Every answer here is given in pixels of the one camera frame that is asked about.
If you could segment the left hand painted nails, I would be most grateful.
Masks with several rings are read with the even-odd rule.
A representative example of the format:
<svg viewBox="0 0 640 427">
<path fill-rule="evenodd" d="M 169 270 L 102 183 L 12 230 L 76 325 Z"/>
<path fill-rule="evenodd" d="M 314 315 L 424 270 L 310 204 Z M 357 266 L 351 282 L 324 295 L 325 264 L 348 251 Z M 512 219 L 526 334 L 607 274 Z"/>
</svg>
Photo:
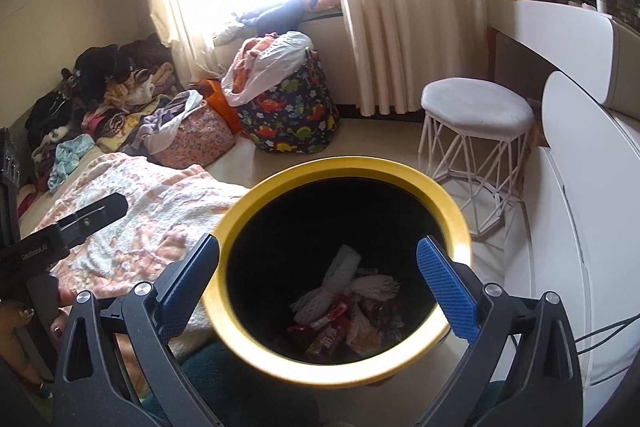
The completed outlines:
<svg viewBox="0 0 640 427">
<path fill-rule="evenodd" d="M 62 339 L 68 320 L 67 308 L 77 296 L 75 289 L 58 288 L 58 314 L 49 326 L 46 337 L 56 350 Z M 28 329 L 32 323 L 40 325 L 31 307 L 12 299 L 1 300 L 1 358 L 16 377 L 32 391 L 44 387 L 44 368 L 35 341 L 37 335 Z"/>
</svg>

